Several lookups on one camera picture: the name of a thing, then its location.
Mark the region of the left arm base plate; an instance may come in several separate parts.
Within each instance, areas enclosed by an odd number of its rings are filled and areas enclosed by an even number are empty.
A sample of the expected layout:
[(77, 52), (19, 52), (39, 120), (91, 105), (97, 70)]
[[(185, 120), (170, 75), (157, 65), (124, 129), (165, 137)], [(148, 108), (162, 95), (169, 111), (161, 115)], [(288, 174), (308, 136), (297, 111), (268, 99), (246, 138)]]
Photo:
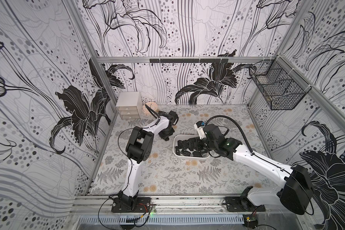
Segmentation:
[(135, 197), (128, 199), (115, 198), (111, 211), (113, 213), (148, 213), (150, 197)]

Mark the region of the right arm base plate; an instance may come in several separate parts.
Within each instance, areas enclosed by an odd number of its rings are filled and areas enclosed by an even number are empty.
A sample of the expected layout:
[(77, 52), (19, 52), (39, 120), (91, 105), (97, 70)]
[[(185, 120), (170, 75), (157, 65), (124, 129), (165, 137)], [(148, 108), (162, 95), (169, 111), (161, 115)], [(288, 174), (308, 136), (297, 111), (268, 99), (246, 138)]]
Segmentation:
[(228, 212), (265, 212), (265, 206), (255, 206), (247, 198), (240, 196), (226, 196), (223, 200)]

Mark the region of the black car key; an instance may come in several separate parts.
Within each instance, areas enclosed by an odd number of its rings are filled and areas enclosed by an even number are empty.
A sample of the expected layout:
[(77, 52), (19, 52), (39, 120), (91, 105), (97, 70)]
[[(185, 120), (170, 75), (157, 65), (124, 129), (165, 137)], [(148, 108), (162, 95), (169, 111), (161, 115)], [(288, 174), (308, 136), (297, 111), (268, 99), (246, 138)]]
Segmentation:
[(188, 150), (181, 150), (180, 151), (180, 154), (181, 154), (181, 156), (186, 156), (186, 157), (191, 157), (191, 152), (190, 151), (188, 151)]
[(183, 140), (178, 140), (177, 141), (177, 146), (176, 146), (178, 149), (180, 150), (184, 150), (185, 149), (185, 144), (184, 144), (184, 141)]
[(177, 146), (175, 147), (175, 154), (178, 155), (178, 156), (181, 155), (180, 150), (179, 150), (179, 148)]

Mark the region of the white rectangular storage box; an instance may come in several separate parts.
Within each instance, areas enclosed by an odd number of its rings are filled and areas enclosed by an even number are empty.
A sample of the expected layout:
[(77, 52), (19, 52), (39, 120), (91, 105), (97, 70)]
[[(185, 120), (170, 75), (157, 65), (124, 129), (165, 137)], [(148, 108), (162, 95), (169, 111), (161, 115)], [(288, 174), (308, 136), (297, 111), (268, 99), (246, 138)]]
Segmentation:
[[(205, 157), (204, 158), (197, 158), (197, 157), (193, 157), (193, 156), (191, 156), (191, 157), (186, 157), (186, 156), (178, 156), (178, 155), (176, 155), (175, 154), (175, 147), (177, 146), (177, 141), (178, 140), (187, 140), (187, 139), (189, 139), (189, 138), (195, 138), (195, 137), (197, 137), (197, 141), (200, 141), (201, 142), (201, 139), (200, 139), (200, 137), (198, 136), (198, 135), (184, 135), (184, 134), (180, 134), (180, 135), (177, 135), (175, 138), (174, 138), (174, 140), (173, 140), (173, 153), (174, 153), (174, 155), (177, 157), (177, 158), (181, 158), (181, 159), (185, 159), (185, 160), (206, 160), (206, 159), (208, 159), (209, 157), (210, 157), (210, 155), (209, 155), (209, 151), (208, 150), (206, 150), (206, 153), (205, 153)], [(191, 153), (193, 153), (192, 151), (191, 151), (191, 148), (185, 148), (185, 150), (188, 150), (188, 151), (190, 151)]]

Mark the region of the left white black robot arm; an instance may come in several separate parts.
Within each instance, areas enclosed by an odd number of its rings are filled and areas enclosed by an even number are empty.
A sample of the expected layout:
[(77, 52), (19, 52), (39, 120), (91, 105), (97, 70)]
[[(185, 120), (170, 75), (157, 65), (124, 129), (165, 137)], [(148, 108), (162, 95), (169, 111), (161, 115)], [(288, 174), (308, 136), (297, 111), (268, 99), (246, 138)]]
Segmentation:
[(136, 126), (132, 129), (126, 145), (126, 156), (128, 158), (127, 178), (123, 188), (117, 194), (108, 198), (113, 201), (111, 211), (113, 213), (127, 213), (146, 211), (150, 199), (138, 198), (139, 183), (142, 172), (142, 165), (152, 153), (154, 136), (164, 141), (169, 141), (174, 134), (173, 126), (178, 123), (179, 117), (176, 112), (155, 112), (149, 106), (145, 106), (153, 115), (155, 120), (145, 127)]

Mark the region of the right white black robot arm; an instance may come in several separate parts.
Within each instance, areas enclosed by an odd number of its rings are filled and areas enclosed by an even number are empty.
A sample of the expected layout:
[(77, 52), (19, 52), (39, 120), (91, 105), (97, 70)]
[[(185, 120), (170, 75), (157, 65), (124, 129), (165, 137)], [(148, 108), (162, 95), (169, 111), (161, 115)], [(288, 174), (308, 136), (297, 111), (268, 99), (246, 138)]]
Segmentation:
[(297, 215), (304, 215), (307, 209), (314, 214), (312, 197), (314, 186), (308, 170), (301, 166), (290, 166), (265, 157), (251, 147), (238, 122), (222, 115), (221, 118), (231, 121), (242, 135), (243, 141), (228, 138), (219, 127), (208, 121), (198, 121), (194, 128), (197, 138), (190, 138), (189, 145), (194, 150), (215, 152), (219, 157), (227, 158), (244, 164), (269, 178), (276, 184), (273, 188), (247, 187), (239, 196), (239, 206), (242, 210), (256, 212), (260, 206), (282, 205)]

